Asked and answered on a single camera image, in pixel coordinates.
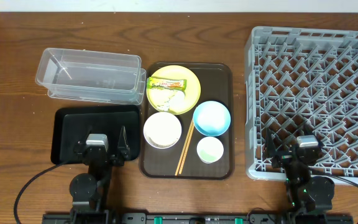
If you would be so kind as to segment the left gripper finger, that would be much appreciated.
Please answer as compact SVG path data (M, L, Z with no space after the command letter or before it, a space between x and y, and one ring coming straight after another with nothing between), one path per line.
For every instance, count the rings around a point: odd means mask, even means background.
M124 160L128 161L131 158L131 150L127 142L126 127L122 126L120 130L119 140L117 143L117 150Z
M85 132L85 135L75 144L74 152L83 152L86 147L86 140L92 132L92 127L89 126Z

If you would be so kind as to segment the pile of rice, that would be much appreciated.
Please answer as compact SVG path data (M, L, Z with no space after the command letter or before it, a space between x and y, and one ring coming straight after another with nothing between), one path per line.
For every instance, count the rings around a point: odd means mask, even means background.
M145 138L146 140L148 140L151 146L159 149L171 147L178 141L178 138L176 136L171 136L168 134L151 133L148 134Z

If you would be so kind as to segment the white bowl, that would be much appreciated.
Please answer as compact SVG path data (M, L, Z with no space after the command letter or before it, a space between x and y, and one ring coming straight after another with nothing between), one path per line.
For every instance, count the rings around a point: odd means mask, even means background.
M144 138L151 133L168 134L176 136L179 140L182 133L181 122L173 114L167 112L155 113L146 120L143 128Z

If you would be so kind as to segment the small white green cup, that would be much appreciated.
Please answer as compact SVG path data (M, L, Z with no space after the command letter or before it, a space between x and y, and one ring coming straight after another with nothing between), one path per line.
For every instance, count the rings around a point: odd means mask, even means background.
M218 138L205 137L197 144L196 151L202 162L212 164L223 156L224 146Z

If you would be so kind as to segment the light blue bowl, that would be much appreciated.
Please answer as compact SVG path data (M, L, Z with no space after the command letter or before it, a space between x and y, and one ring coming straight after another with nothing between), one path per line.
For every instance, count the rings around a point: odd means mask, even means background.
M230 127L231 115L228 108L218 101L205 101L193 113L196 130L204 136L216 137Z

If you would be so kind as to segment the green orange snack wrapper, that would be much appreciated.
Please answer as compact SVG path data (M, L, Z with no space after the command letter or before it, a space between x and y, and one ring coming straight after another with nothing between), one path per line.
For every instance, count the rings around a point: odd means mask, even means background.
M178 90L184 91L186 89L187 80L171 80L165 78L149 77L147 79L148 89L167 89L167 90Z

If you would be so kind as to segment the white tissue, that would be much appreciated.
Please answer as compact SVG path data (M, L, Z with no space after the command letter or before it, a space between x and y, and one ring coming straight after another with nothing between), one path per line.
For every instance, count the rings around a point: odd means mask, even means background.
M185 94L182 91L173 91L173 95L165 100L159 108L162 111L168 111L172 106L178 105L185 99Z

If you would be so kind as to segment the yellow plate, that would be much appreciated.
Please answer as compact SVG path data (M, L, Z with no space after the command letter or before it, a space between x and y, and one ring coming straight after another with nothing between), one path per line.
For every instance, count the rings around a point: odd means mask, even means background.
M157 111L178 115L188 112L197 104L201 95L201 84L198 77L189 68L180 65L167 65L153 72L151 77L187 80L186 89L183 91L185 99L182 103L172 106L168 111L162 111L159 106L173 95L173 91L177 90L148 89L146 84L147 99Z

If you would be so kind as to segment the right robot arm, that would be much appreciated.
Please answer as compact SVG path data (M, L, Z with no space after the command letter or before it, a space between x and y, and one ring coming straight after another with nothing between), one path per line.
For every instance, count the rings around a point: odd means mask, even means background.
M264 159L270 158L273 168L282 168L286 175L286 191L292 208L279 215L275 223L327 223L325 211L332 209L334 182L323 176L312 176L310 166L321 157L323 143L306 127L303 135L289 149L275 147L272 132L265 132Z

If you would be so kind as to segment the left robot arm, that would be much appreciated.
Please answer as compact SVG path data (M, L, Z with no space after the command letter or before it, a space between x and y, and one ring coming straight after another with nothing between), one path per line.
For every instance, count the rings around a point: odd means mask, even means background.
M106 208L106 200L114 166L123 166L131 158L126 128L121 127L116 147L108 143L105 134L89 133L78 141L74 153L81 163L88 166L87 173L78 174L70 183L73 207L70 223L116 223L114 211Z

